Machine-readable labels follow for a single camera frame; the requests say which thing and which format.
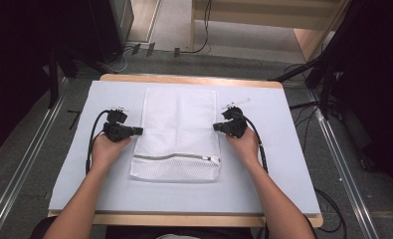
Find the hand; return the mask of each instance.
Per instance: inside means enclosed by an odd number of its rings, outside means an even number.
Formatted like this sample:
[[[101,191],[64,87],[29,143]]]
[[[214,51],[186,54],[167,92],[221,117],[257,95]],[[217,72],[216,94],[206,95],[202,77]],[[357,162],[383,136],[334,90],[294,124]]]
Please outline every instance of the hand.
[[[254,163],[260,165],[258,160],[259,143],[256,134],[247,127],[242,137],[236,138],[226,134],[227,141],[236,150],[237,155],[247,166]]]
[[[115,163],[121,150],[131,142],[131,137],[118,142],[112,142],[105,134],[101,134],[95,140],[92,150],[91,170],[107,172]]]

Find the forearm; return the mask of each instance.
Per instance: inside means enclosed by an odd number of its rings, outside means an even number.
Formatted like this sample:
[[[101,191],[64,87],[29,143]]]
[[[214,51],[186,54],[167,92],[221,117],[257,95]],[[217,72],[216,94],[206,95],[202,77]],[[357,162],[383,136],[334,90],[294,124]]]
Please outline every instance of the forearm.
[[[260,197],[271,238],[313,238],[302,213],[261,165],[252,163],[246,166]]]
[[[91,170],[78,191],[51,225],[45,238],[89,238],[98,195],[105,178],[102,170]]]

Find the white mesh laundry bag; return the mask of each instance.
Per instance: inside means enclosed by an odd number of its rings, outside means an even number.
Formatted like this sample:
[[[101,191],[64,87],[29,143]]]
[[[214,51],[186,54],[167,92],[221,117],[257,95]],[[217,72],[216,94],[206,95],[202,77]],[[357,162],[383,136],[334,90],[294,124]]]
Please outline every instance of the white mesh laundry bag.
[[[214,91],[147,89],[144,131],[137,139],[130,174],[150,181],[214,180],[221,167],[215,120]]]

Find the wooden table edge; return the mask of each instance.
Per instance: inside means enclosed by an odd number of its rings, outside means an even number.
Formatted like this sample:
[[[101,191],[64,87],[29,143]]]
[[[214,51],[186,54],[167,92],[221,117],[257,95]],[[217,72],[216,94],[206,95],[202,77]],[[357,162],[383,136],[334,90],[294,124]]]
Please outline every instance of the wooden table edge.
[[[254,87],[254,88],[276,88],[276,89],[283,88],[283,84],[279,82],[268,82],[267,80],[248,81],[248,80],[240,80],[240,79],[214,78],[214,77],[105,74],[100,77],[100,80],[107,81],[107,82],[194,84],[194,85],[207,85],[207,86]]]
[[[48,216],[60,211],[50,210]],[[315,228],[323,224],[322,214],[306,215]],[[202,214],[143,214],[96,213],[94,224],[129,226],[200,226],[200,227],[265,227],[265,217],[259,215],[202,215]]]

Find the zipper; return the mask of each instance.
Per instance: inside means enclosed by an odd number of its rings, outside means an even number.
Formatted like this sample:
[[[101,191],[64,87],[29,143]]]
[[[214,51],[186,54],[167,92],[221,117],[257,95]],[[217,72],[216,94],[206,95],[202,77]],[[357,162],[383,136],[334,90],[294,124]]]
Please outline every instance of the zipper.
[[[189,158],[196,158],[196,159],[201,159],[201,160],[206,160],[206,161],[212,161],[213,163],[215,163],[217,165],[221,164],[221,159],[217,156],[202,156],[202,155],[189,154],[189,153],[171,153],[171,154],[168,154],[165,156],[144,156],[144,155],[135,154],[134,157],[141,158],[141,159],[147,159],[147,160],[165,160],[165,159],[169,159],[171,157],[189,157]]]

